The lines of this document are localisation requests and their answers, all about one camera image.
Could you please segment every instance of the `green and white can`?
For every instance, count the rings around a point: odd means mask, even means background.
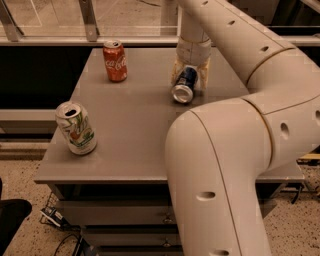
[[[97,145],[87,110],[79,103],[67,101],[56,109],[56,121],[69,149],[77,155],[91,152]]]

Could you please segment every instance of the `black cable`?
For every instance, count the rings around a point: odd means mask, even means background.
[[[65,238],[63,238],[63,240],[60,242],[60,244],[58,245],[56,251],[54,252],[53,256],[56,256],[57,253],[58,253],[58,250],[60,249],[61,245],[69,238],[69,237],[75,237],[77,239],[77,241],[79,241],[79,237],[77,237],[76,235],[74,234],[70,234],[68,236],[66,236]]]

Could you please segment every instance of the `black chair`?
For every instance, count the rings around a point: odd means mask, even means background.
[[[23,199],[1,200],[0,178],[0,255],[3,255],[23,220],[32,210],[31,204]]]

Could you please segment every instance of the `red soda can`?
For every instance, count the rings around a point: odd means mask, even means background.
[[[119,40],[107,41],[103,45],[103,56],[109,80],[121,82],[127,78],[124,48]]]

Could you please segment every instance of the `speckled floor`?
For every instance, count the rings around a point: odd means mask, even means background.
[[[45,185],[36,185],[33,177],[44,153],[36,148],[31,156],[24,145],[13,154],[1,154],[0,176],[3,180],[2,199],[23,198],[31,202],[33,211],[23,222],[6,256],[52,256],[60,242],[70,234],[41,224],[40,209],[46,204],[50,190]],[[320,166],[301,166],[311,188],[320,185]],[[319,256],[320,255],[320,200],[314,194],[302,193],[291,204],[293,193],[281,193],[275,199],[276,208],[265,218],[273,256]],[[76,239],[70,237],[56,255],[72,255]]]
[[[16,236],[8,247],[5,256],[52,256],[60,242],[69,233],[59,231],[40,223],[40,210],[46,205],[50,190],[46,185],[36,185],[33,177],[40,164],[43,149],[30,145],[33,151],[28,155],[25,145],[3,150],[0,145],[0,177],[3,182],[2,199],[22,198],[32,204],[32,212],[22,223]],[[76,239],[70,237],[60,247],[57,255],[72,255]]]

